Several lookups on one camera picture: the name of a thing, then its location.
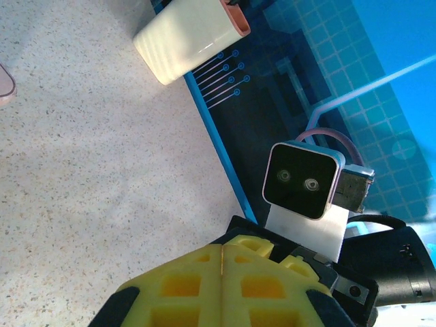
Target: speckled countertop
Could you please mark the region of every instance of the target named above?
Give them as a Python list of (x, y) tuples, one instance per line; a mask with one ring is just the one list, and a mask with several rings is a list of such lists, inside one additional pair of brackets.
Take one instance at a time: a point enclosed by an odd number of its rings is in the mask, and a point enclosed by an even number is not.
[(124, 281), (200, 247), (240, 208), (179, 80), (131, 38), (144, 1), (4, 1), (0, 326), (87, 326)]

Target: purple cable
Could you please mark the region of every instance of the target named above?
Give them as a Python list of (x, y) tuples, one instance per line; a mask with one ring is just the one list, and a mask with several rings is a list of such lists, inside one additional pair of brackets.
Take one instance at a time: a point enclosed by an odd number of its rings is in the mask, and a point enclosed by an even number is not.
[(317, 128), (309, 129), (307, 131), (302, 132), (299, 136), (297, 136), (295, 140), (302, 142), (305, 138), (308, 138), (309, 136), (312, 135), (327, 135), (327, 136), (331, 136), (332, 138), (336, 138), (347, 149), (353, 162), (356, 165), (362, 167), (364, 166), (362, 155), (360, 154), (359, 150), (356, 148), (356, 145), (354, 145), (353, 141), (351, 141), (346, 135), (334, 129), (325, 128), (325, 127), (317, 127)]

